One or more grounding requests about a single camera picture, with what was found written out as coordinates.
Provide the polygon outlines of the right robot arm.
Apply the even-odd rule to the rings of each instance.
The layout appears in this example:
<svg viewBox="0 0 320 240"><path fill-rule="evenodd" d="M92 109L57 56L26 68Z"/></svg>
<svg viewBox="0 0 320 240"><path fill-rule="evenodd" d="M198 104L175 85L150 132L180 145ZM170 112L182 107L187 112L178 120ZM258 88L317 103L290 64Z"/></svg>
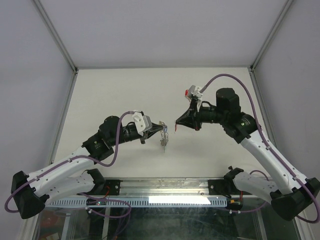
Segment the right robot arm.
<svg viewBox="0 0 320 240"><path fill-rule="evenodd" d="M226 197L238 190L250 193L271 204L284 220L291 221L305 210L320 191L320 182L307 178L286 159L265 137L256 119L241 111L239 96L232 88L216 91L216 105L203 100L200 87L185 91L190 105L175 123L199 131L202 124L219 124L224 132L250 152L269 173L271 181L254 177L241 168L231 169L224 175Z"/></svg>

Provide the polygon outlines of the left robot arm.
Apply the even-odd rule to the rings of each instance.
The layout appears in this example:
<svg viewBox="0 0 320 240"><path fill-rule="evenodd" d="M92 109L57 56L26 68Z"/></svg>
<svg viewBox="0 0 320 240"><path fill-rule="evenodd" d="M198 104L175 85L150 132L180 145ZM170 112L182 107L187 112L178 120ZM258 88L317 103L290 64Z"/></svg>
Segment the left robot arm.
<svg viewBox="0 0 320 240"><path fill-rule="evenodd" d="M107 117L97 132L69 156L31 173L22 170L15 173L11 195L4 205L5 210L13 212L9 209L9 202L14 200L17 207L14 212L22 219L29 219L56 200L81 193L102 193L105 178L93 166L112 166L120 144L135 140L144 144L165 128L162 124L153 123L141 111L127 111L123 113L123 116L126 115L132 116L127 125L122 124L122 116Z"/></svg>

